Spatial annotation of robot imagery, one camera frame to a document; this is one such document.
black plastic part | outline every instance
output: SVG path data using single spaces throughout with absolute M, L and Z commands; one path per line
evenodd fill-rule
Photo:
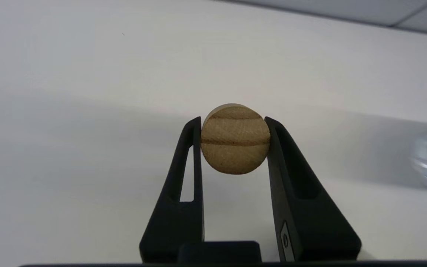
M 203 191 L 200 163 L 201 120 L 197 117 L 182 130 L 171 168 L 158 202 L 139 244 L 145 263 L 175 263 L 185 243 L 203 242 Z M 193 146 L 192 202 L 180 202 L 185 163 Z
M 259 244 L 254 241 L 185 244 L 178 263 L 261 263 Z
M 291 261 L 285 255 L 285 241 L 290 242 L 295 261 L 357 259 L 361 241 L 354 229 L 286 128 L 269 117 L 265 121 L 271 133 L 268 168 L 280 260 Z

ceiling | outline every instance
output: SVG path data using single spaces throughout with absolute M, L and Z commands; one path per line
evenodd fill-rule
M 427 0 L 236 0 L 298 13 L 427 33 Z

white wall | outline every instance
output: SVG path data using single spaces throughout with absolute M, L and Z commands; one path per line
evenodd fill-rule
M 0 1 L 0 266 L 139 262 L 183 124 L 230 102 L 290 130 L 365 258 L 427 258 L 406 158 L 427 130 L 427 36 L 215 1 L 27 0 Z M 266 164 L 203 173 L 206 239 L 277 260 Z

round wooden piece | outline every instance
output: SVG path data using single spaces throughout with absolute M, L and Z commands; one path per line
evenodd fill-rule
M 200 147 L 207 162 L 224 174 L 247 174 L 266 158 L 269 129 L 261 116 L 239 104 L 212 110 L 203 122 Z

wood grain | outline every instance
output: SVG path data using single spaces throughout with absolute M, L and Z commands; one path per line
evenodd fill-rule
M 200 146 L 207 162 L 225 174 L 247 174 L 266 158 L 270 133 L 254 110 L 225 104 L 212 110 L 203 123 Z

